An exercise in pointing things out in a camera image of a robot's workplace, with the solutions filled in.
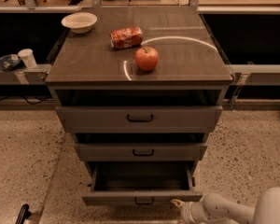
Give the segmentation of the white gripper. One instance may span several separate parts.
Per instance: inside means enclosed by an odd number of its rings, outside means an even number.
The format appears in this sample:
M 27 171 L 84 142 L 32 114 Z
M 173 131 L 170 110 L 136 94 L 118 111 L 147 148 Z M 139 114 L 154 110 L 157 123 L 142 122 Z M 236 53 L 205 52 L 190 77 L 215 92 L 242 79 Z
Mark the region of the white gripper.
M 202 202 L 183 202 L 172 199 L 171 203 L 180 209 L 181 218 L 185 224 L 203 224 L 205 212 Z

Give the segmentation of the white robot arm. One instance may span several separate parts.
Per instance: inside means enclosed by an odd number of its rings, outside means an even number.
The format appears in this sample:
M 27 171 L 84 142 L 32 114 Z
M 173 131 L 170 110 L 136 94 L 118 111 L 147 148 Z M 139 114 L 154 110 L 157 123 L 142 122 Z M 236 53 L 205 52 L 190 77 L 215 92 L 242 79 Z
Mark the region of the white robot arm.
M 199 202 L 172 199 L 184 224 L 280 224 L 280 188 L 265 190 L 255 207 L 234 203 L 215 193 Z

